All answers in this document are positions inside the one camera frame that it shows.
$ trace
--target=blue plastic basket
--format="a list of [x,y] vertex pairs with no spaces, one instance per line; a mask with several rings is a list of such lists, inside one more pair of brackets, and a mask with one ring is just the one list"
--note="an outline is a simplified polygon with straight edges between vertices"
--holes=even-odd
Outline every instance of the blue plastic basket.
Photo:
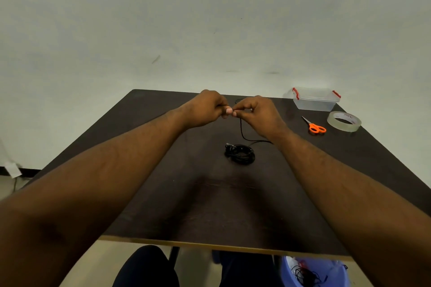
[[[328,276],[325,283],[316,286],[321,287],[350,287],[350,280],[347,270],[341,261],[326,259],[295,258],[298,262],[304,261],[310,271],[316,272],[323,281]],[[295,274],[290,270],[286,257],[283,257],[281,265],[281,279],[285,287],[302,287]]]

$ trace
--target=white wall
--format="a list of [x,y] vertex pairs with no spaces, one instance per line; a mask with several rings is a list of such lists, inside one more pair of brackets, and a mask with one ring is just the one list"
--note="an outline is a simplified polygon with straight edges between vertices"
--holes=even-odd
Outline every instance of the white wall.
[[0,36],[0,136],[24,167],[133,88],[296,85],[335,88],[431,186],[431,0],[0,0]]

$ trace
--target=clear tape roll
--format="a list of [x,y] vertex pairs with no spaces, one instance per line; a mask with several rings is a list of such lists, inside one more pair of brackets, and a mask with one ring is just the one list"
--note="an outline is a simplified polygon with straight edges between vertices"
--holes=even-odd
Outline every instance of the clear tape roll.
[[[337,118],[346,120],[350,124],[341,122],[337,120]],[[335,127],[336,129],[339,129],[345,132],[356,132],[358,128],[361,127],[362,125],[362,121],[358,117],[353,116],[350,113],[345,113],[343,111],[331,111],[328,116],[328,123],[332,127]]]

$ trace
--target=dark pants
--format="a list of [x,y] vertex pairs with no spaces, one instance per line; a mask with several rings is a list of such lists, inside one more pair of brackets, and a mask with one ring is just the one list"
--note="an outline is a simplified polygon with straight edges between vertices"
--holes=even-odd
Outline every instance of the dark pants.
[[[270,255],[220,252],[220,287],[284,287]],[[136,250],[115,278],[113,287],[179,287],[178,277],[161,249],[147,245]]]

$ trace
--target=orange scissors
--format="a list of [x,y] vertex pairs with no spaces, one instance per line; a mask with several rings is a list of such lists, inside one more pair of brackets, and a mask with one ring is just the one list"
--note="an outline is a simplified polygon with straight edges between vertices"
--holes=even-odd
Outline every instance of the orange scissors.
[[326,128],[325,127],[321,127],[319,125],[313,124],[311,121],[307,120],[304,116],[302,116],[302,118],[304,118],[304,120],[308,123],[308,125],[310,126],[309,131],[312,133],[325,133],[326,132]]

